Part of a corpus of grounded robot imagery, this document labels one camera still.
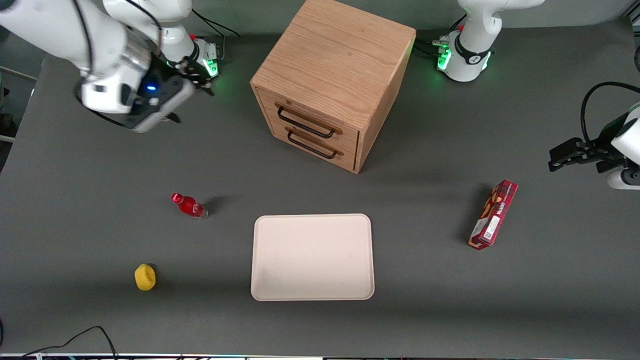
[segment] bottle cap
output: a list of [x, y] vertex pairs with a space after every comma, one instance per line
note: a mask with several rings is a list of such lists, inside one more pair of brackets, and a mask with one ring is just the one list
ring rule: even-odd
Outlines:
[[180, 195], [179, 193], [174, 193], [173, 195], [171, 195], [171, 201], [175, 202], [176, 204], [180, 204], [183, 200], [184, 196]]

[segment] drawer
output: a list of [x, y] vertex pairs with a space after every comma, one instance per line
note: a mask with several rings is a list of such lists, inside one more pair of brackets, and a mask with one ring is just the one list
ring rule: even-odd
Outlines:
[[288, 123], [277, 120], [271, 123], [273, 136], [301, 150], [324, 159], [343, 169], [353, 171], [356, 156], [354, 151], [346, 152], [318, 140]]
[[284, 98], [262, 89], [257, 89], [256, 93], [260, 97], [271, 127], [275, 127], [276, 123], [281, 126], [286, 125], [296, 133], [308, 135], [309, 138], [329, 145], [333, 149], [355, 155], [358, 145], [356, 129], [312, 115], [309, 111], [291, 105]]

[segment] white tray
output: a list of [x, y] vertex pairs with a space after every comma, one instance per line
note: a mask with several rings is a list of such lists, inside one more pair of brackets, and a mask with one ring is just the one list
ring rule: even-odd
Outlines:
[[373, 291], [367, 215], [280, 215], [255, 221], [255, 300], [366, 300]]

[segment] green led light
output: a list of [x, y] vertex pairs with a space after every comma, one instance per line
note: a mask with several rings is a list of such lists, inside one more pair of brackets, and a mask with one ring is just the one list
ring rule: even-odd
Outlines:
[[487, 64], [489, 64], [489, 58], [491, 57], [491, 51], [486, 55], [486, 60], [484, 61], [484, 65], [482, 65], [482, 69], [486, 69]]
[[447, 49], [438, 58], [438, 68], [440, 68], [440, 70], [446, 69], [449, 64], [449, 59], [451, 59], [451, 50]]
[[218, 75], [218, 62], [216, 60], [202, 59], [202, 62], [204, 63], [205, 69], [207, 69], [207, 72], [212, 78]]

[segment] wood grain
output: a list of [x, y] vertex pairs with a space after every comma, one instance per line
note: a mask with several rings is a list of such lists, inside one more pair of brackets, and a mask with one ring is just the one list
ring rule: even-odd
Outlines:
[[266, 90], [261, 88], [256, 89], [256, 92], [260, 97], [260, 107], [263, 109], [265, 117], [269, 122], [269, 128], [271, 129], [271, 133], [275, 136], [275, 132], [273, 128], [275, 126], [289, 126], [293, 127], [299, 133], [305, 133], [311, 138], [317, 140], [318, 142], [325, 143], [335, 149], [339, 149], [347, 152], [348, 154], [352, 154], [355, 156], [356, 147], [358, 143], [358, 131], [342, 124], [336, 124], [328, 119], [318, 118], [315, 114], [308, 114], [304, 109], [297, 108], [293, 105], [287, 105], [286, 109], [289, 111], [283, 111], [283, 115], [289, 117], [290, 119], [304, 124], [316, 131], [321, 133], [327, 133], [328, 129], [334, 129], [334, 134], [330, 138], [320, 138], [308, 131], [305, 131], [301, 127], [297, 127], [293, 124], [285, 122], [278, 117], [278, 105], [286, 104], [286, 100], [277, 96], [275, 94], [271, 94]]
[[397, 69], [394, 72], [394, 77], [392, 78], [387, 90], [385, 91], [385, 95], [382, 97], [378, 108], [376, 109], [374, 115], [371, 117], [371, 121], [369, 122], [369, 127], [361, 132], [361, 139], [358, 144], [358, 154], [356, 155], [356, 163], [354, 167], [354, 171], [359, 173], [362, 169], [362, 165], [364, 165], [364, 160], [369, 155], [369, 151], [373, 146], [373, 143], [376, 141], [378, 134], [380, 133], [380, 129], [387, 119], [387, 115], [389, 115], [389, 111], [396, 101], [396, 97], [398, 92], [400, 91], [400, 85], [402, 85], [402, 80], [404, 78], [404, 71], [406, 70], [406, 64], [409, 62], [409, 57], [411, 55], [411, 49], [413, 44], [411, 44], [406, 50], [405, 55], [402, 61], [397, 64]]
[[252, 79], [365, 129], [415, 30], [333, 0], [307, 0]]
[[[414, 40], [414, 29], [391, 20], [307, 0], [250, 81], [271, 133], [291, 143], [289, 127], [316, 150], [338, 149], [344, 154], [328, 161], [358, 173], [396, 99]], [[313, 135], [280, 119], [279, 107], [316, 131], [337, 131], [329, 139]]]

